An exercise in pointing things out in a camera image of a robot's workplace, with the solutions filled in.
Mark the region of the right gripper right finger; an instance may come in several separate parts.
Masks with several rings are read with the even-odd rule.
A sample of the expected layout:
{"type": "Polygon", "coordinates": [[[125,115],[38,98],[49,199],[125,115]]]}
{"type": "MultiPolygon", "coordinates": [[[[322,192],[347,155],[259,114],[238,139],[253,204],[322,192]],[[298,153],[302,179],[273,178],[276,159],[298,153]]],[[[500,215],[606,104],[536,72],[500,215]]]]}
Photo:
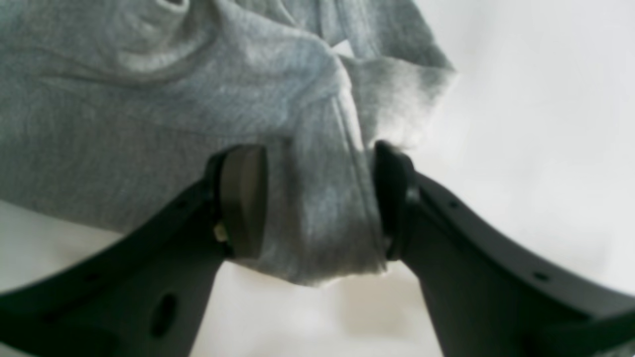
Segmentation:
{"type": "Polygon", "coordinates": [[[634,298],[539,257],[374,148],[385,252],[415,274],[445,357],[632,357],[634,298]]]}

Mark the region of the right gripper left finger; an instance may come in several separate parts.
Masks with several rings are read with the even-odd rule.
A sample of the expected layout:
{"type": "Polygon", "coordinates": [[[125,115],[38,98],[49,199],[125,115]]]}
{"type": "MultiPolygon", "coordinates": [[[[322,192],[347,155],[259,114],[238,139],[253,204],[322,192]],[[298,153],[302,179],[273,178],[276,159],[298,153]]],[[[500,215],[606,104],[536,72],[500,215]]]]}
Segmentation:
{"type": "Polygon", "coordinates": [[[36,357],[187,357],[225,260],[257,260],[263,145],[213,155],[204,177],[133,233],[1,296],[1,341],[36,357]]]}

